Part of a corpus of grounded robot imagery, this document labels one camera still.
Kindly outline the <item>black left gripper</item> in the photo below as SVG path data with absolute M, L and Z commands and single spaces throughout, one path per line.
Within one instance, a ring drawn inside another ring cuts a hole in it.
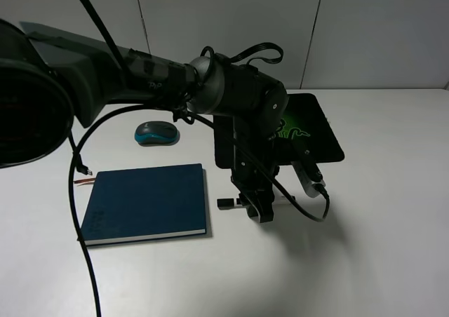
M 240 191 L 239 203 L 247 216 L 257 223 L 271 222 L 274 218 L 274 192 L 272 183 L 259 171 L 244 153 L 250 152 L 269 173 L 274 167 L 274 132 L 279 117 L 271 121 L 261 119 L 233 118 L 234 139 L 240 144 L 234 148 L 232 182 Z

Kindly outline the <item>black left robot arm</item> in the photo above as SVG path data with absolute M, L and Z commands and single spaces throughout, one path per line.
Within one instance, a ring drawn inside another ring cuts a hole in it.
M 45 25 L 1 22 L 1 166 L 41 159 L 91 126 L 107 104 L 140 104 L 192 123 L 230 117 L 232 182 L 249 217 L 273 220 L 274 136 L 288 103 L 283 84 L 252 66 L 275 43 L 228 58 L 205 47 L 181 64 Z

